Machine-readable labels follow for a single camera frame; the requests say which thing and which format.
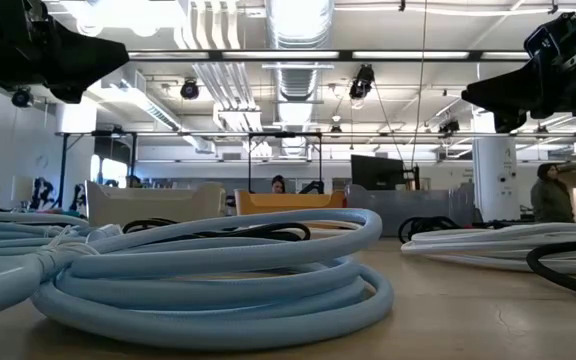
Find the table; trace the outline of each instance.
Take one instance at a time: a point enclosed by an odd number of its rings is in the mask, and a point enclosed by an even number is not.
[[[576,359],[575,293],[533,274],[404,257],[392,240],[357,257],[390,278],[395,306],[388,318],[344,338],[255,353],[188,353],[70,329],[26,302],[0,313],[0,359]]]

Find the ceiling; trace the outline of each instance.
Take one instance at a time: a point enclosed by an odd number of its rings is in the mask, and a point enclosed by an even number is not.
[[[76,20],[72,10],[73,1],[48,1],[49,11],[62,24],[76,31]],[[156,3],[175,3],[159,0]],[[334,49],[446,49],[446,50],[520,50],[524,39],[535,28],[553,20],[556,15],[531,14],[517,16],[449,16],[424,14],[418,11],[427,5],[429,9],[452,11],[506,11],[516,5],[516,1],[504,0],[444,0],[425,4],[422,1],[407,1],[408,10],[399,12],[398,2],[339,0],[335,4],[332,20],[332,46]],[[560,8],[576,9],[576,0],[559,1]],[[549,1],[521,1],[518,10],[549,8]],[[238,32],[242,47],[246,49],[268,48],[266,18],[263,0],[240,0]],[[120,41],[129,50],[177,49],[173,40],[173,29],[163,27],[155,35],[140,37],[129,28],[105,28],[99,37]],[[251,84],[255,101],[261,110],[263,126],[277,126],[277,95],[273,71],[262,69],[260,63],[247,63],[246,73]],[[377,132],[393,130],[412,132],[416,129],[435,132],[439,123],[450,115],[460,122],[461,131],[469,131],[472,118],[471,106],[460,101],[461,90],[469,83],[500,75],[521,66],[518,63],[375,63],[376,87],[366,98],[361,109],[351,109],[346,95],[347,86],[356,75],[359,63],[335,63],[334,69],[322,70],[317,84],[316,105],[308,130],[329,131],[333,115],[341,117],[344,132]],[[184,101],[180,94],[186,77],[197,77],[189,63],[139,63],[132,62],[127,67],[138,70],[147,80],[146,92],[159,100],[172,113],[179,117],[182,125],[191,130],[217,131],[212,121],[214,102],[203,87],[199,99]],[[421,85],[420,101],[417,96]],[[435,115],[452,105],[441,116]],[[112,118],[120,119],[127,128],[154,130],[155,121],[139,108],[116,101],[104,101],[104,108]],[[537,127],[536,120],[529,120],[520,131],[532,131]],[[552,131],[576,132],[576,119],[556,126]],[[164,140],[151,139],[153,143]],[[347,142],[348,137],[336,139]],[[387,143],[391,138],[362,139],[364,142]],[[404,143],[409,138],[397,139]],[[531,143],[535,140],[520,140]],[[553,144],[569,144],[574,139],[564,138]]]

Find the light blue hose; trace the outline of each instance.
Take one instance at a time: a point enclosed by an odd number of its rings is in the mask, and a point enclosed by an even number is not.
[[[201,231],[322,220],[364,227],[302,242],[211,238],[149,245]],[[380,234],[377,214],[344,209],[208,219],[88,244],[102,255],[75,251],[69,246],[81,238],[70,236],[71,244],[56,250],[4,258],[7,271],[0,260],[0,310],[36,291],[33,304],[46,316],[128,342],[201,351],[305,344],[349,334],[389,313],[390,283],[346,256]],[[4,244],[1,251],[12,246]],[[252,272],[283,275],[245,278]],[[233,273],[238,276],[224,276]]]

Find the ventilation duct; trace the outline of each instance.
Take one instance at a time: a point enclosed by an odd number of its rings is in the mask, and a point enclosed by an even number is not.
[[[272,48],[328,48],[333,10],[333,0],[266,0],[268,37]],[[317,63],[304,65],[314,67]],[[306,102],[314,98],[319,71],[280,68],[275,70],[275,78],[279,118],[287,130],[301,131],[312,115],[313,105]]]

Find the table surface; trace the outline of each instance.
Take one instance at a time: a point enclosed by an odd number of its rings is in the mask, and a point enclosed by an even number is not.
[[[26,302],[0,313],[0,359],[576,359],[576,294],[533,274],[401,256],[394,241],[357,255],[392,281],[381,322],[283,350],[201,354],[126,344],[47,320]]]

